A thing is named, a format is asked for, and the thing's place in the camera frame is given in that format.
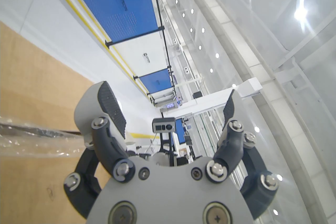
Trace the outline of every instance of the ceiling light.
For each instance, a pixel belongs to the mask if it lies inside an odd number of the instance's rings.
[[[294,13],[294,17],[298,21],[304,21],[306,19],[306,16],[307,9],[305,9],[304,7],[299,7]]]

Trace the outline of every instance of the gray mounting plate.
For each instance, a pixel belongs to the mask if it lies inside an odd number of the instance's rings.
[[[128,201],[137,211],[136,224],[203,223],[203,211],[211,202],[220,202],[231,213],[232,223],[253,223],[244,198],[230,178],[215,184],[205,175],[205,166],[211,158],[178,167],[155,165],[140,157],[130,157],[135,175],[128,183],[111,178],[99,194],[87,218],[87,224],[108,224],[108,216],[116,203]],[[147,167],[150,176],[142,181],[139,170]],[[198,167],[203,177],[195,181],[191,170]]]

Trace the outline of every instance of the yellow stripe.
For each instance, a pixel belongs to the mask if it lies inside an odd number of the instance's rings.
[[[84,4],[84,2],[82,0],[77,0],[77,1],[81,5],[81,7],[85,10],[86,14],[90,17],[90,19],[94,22],[94,24],[96,25],[96,27],[101,31],[101,33],[105,37],[106,41],[110,42],[111,41],[110,37],[107,35],[107,33],[105,32],[105,30],[100,26],[100,24],[98,23],[98,21],[96,20],[96,18],[92,16],[91,11],[86,8],[86,5]],[[131,69],[131,67],[126,63],[126,61],[124,60],[124,58],[120,55],[120,53],[116,49],[116,47],[114,47],[114,46],[112,46],[112,47],[115,50],[115,52],[119,55],[119,57],[121,58],[121,60],[124,62],[124,64],[130,69],[130,71],[132,72],[133,76],[136,76],[136,74],[133,72],[133,70]],[[147,90],[146,86],[144,86],[144,84],[142,83],[142,81],[140,79],[139,79],[139,82]]]
[[[133,77],[126,71],[125,67],[117,60],[115,55],[109,50],[109,48],[105,45],[105,42],[102,42],[98,34],[94,31],[94,29],[89,25],[89,23],[84,19],[83,15],[76,9],[74,4],[71,2],[71,0],[66,0],[68,5],[74,10],[74,12],[77,14],[77,16],[83,21],[83,23],[86,25],[86,27],[92,32],[92,34],[97,38],[97,40],[101,43],[101,45],[109,52],[109,54],[114,58],[114,60],[119,64],[119,66],[125,71],[125,73],[131,78],[131,80],[134,81]],[[134,81],[134,83],[139,87],[139,89],[147,96],[147,93]]]
[[[135,134],[135,133],[129,133],[129,134],[133,136],[133,138],[154,138],[155,137],[155,135],[143,135],[143,134]]]

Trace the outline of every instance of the cable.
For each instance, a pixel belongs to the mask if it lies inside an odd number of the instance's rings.
[[[149,147],[147,148],[145,154],[147,153],[147,151],[149,150],[149,148],[152,146],[152,144],[153,144],[153,142],[154,142],[154,140],[155,140],[155,138],[156,138],[156,135],[157,135],[157,134],[155,134],[155,136],[154,136],[153,140],[151,141]]]

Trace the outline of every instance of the black rubber pad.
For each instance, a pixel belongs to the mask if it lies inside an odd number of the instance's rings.
[[[107,81],[103,82],[98,91],[98,102],[102,110],[110,116],[120,134],[125,138],[126,119]]]
[[[234,103],[232,99],[233,93],[234,93],[234,89],[232,90],[230,97],[228,98],[228,101],[225,104],[225,107],[223,109],[223,114],[224,114],[224,119],[225,119],[224,126],[228,123],[229,119],[231,119],[234,115]]]

